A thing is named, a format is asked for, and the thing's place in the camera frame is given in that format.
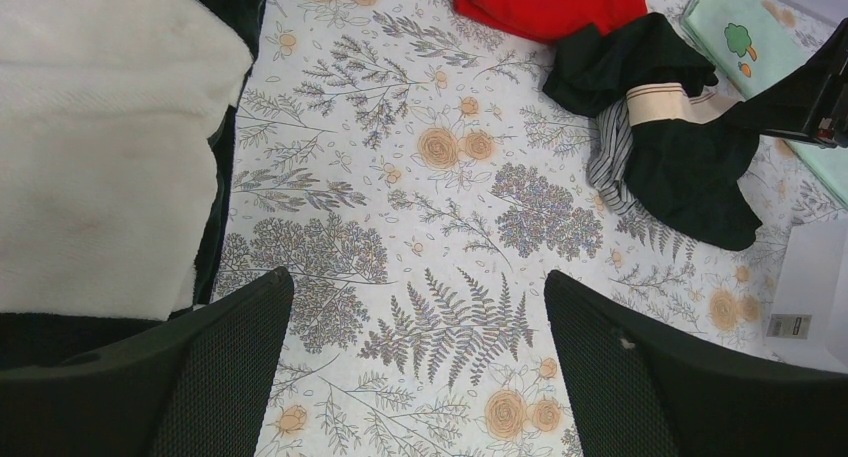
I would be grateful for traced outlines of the black underwear beige waistband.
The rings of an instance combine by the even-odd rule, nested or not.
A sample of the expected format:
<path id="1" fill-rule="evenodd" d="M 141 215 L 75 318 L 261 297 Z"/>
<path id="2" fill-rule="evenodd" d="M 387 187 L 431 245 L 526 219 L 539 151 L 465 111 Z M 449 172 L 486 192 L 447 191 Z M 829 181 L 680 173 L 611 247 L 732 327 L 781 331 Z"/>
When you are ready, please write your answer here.
<path id="1" fill-rule="evenodd" d="M 750 247 L 762 222 L 738 181 L 767 129 L 806 120 L 811 85 L 786 78 L 740 101 L 680 83 L 646 84 L 627 92 L 633 146 L 627 188 L 660 222 L 730 251 Z"/>

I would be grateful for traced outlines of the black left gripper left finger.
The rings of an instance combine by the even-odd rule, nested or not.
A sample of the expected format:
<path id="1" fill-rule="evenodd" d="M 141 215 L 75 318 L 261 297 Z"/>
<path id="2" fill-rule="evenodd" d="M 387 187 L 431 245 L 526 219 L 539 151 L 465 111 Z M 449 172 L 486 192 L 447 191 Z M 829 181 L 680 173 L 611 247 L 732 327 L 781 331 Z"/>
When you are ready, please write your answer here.
<path id="1" fill-rule="evenodd" d="M 250 456 L 294 297 L 275 268 L 157 325 L 1 330 L 5 456 Z"/>

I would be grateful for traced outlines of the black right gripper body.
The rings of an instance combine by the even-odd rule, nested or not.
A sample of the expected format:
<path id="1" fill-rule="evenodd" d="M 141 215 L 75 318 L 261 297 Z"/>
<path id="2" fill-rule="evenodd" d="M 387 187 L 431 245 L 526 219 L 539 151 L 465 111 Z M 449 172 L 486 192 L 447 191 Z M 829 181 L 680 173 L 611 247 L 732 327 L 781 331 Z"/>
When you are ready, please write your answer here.
<path id="1" fill-rule="evenodd" d="M 847 146 L 847 21 L 808 61 L 763 93 L 762 133 L 823 148 Z"/>

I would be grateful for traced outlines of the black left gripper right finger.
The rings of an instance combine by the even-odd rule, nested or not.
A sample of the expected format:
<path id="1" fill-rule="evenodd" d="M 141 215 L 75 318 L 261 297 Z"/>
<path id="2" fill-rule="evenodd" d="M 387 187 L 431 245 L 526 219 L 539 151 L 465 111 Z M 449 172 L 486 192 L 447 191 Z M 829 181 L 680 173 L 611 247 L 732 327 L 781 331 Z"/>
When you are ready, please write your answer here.
<path id="1" fill-rule="evenodd" d="M 560 272 L 544 299 L 587 456 L 843 456 L 847 378 L 737 352 Z"/>

